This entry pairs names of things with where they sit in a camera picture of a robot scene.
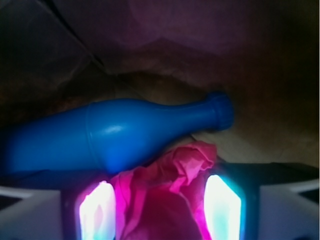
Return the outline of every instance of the fabric sheet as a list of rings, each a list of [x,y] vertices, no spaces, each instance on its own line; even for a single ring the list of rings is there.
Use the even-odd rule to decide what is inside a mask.
[[[210,239],[204,191],[216,155],[215,145],[196,141],[113,177],[116,239]]]

